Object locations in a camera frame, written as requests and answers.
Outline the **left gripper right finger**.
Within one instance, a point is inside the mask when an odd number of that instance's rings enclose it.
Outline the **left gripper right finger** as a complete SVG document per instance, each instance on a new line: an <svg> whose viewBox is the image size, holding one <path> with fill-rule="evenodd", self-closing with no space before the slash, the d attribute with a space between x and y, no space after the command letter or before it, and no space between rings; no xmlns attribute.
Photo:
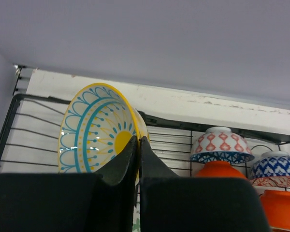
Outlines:
<svg viewBox="0 0 290 232"><path fill-rule="evenodd" d="M268 232L251 184L236 177L180 177L140 141L143 232Z"/></svg>

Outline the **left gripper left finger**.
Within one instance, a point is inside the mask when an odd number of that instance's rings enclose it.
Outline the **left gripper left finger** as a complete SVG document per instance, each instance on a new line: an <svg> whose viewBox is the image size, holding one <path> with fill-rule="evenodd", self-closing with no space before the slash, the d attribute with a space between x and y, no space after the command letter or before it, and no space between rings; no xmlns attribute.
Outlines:
<svg viewBox="0 0 290 232"><path fill-rule="evenodd" d="M94 173L0 174L0 232L130 232L137 148Z"/></svg>

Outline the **yellow teal patterned bowl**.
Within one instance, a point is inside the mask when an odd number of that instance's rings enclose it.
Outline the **yellow teal patterned bowl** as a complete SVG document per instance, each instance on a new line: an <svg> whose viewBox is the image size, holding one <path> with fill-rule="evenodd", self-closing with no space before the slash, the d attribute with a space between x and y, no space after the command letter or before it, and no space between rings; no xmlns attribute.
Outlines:
<svg viewBox="0 0 290 232"><path fill-rule="evenodd" d="M115 158L147 126L123 94L105 83L80 90L64 114L58 138L58 171L92 173Z"/></svg>

